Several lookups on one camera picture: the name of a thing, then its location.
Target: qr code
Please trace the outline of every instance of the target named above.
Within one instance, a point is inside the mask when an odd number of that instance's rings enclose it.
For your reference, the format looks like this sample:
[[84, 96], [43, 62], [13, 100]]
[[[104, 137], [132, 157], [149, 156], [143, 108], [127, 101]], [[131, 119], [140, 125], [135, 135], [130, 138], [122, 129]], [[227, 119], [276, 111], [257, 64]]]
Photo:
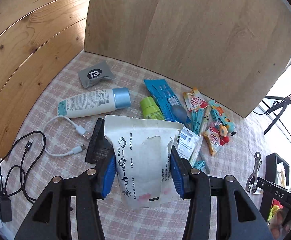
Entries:
[[179, 100], [177, 99], [176, 96], [170, 97], [167, 100], [169, 101], [170, 105], [172, 105], [172, 106], [174, 106], [174, 105], [180, 106]]

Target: white packet with text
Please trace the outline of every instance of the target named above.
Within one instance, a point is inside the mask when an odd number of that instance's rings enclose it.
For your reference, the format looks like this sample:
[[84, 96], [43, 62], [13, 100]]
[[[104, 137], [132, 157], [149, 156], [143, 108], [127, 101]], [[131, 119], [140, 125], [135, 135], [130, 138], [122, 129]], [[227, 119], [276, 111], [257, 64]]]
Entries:
[[113, 145], [123, 203], [158, 207], [179, 199], [170, 173], [170, 153], [183, 124], [106, 115], [104, 135]]

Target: white usb cable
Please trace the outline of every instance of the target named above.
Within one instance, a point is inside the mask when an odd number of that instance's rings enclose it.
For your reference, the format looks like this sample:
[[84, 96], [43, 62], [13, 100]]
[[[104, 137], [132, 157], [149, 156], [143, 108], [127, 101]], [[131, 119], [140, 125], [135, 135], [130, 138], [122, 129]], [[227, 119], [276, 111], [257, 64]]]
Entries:
[[[75, 124], [72, 120], [70, 120], [68, 117], [64, 116], [64, 115], [58, 115], [52, 119], [50, 119], [48, 122], [46, 122], [46, 124], [44, 125], [44, 127], [42, 128], [42, 132], [44, 132], [44, 129], [47, 127], [47, 125], [49, 123], [51, 123], [52, 121], [58, 119], [58, 118], [63, 118], [66, 119], [67, 121], [69, 121], [75, 128], [76, 131], [78, 132], [79, 135], [83, 136], [84, 138], [86, 138], [87, 140], [91, 137], [91, 134], [87, 132], [87, 130], [85, 128], [83, 128], [81, 125], [77, 125]], [[41, 141], [42, 141], [42, 145], [44, 144], [44, 139], [41, 136]], [[54, 156], [54, 157], [64, 157], [64, 156], [68, 156], [71, 154], [77, 154], [82, 152], [84, 149], [86, 148], [86, 146], [84, 144], [80, 145], [80, 146], [76, 146], [74, 147], [71, 151], [67, 152], [67, 153], [63, 153], [63, 154], [53, 154], [51, 152], [49, 152], [47, 150], [47, 147], [44, 149], [45, 152], [47, 154], [49, 154], [50, 156]]]

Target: gray pouch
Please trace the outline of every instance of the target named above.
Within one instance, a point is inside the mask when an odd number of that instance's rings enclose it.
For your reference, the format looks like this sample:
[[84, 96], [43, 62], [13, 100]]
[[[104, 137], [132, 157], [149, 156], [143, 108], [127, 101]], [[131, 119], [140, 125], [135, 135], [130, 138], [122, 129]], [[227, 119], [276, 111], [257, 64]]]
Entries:
[[115, 78], [115, 75], [113, 75], [108, 64], [105, 61], [102, 61], [92, 67], [78, 71], [78, 75], [84, 88], [91, 87], [104, 79]]

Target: metal screw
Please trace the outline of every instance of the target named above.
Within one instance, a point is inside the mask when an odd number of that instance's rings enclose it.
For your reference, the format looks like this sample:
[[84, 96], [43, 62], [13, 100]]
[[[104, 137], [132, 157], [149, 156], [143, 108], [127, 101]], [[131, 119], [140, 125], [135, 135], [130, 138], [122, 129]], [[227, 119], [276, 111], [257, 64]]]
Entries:
[[87, 174], [88, 175], [94, 175], [96, 173], [96, 170], [95, 169], [88, 169], [87, 170]]
[[191, 173], [192, 174], [199, 174], [200, 173], [200, 170], [199, 169], [196, 169], [196, 168], [193, 168], [193, 169], [191, 169]]
[[55, 176], [55, 177], [53, 177], [53, 179], [52, 179], [52, 182], [53, 183], [58, 183], [58, 182], [60, 182], [61, 181], [61, 177], [60, 176]]
[[226, 176], [225, 178], [226, 178], [226, 180], [227, 180], [228, 182], [234, 182], [234, 181], [235, 181], [235, 179], [234, 179], [234, 177], [233, 177], [232, 175], [228, 175], [228, 176]]

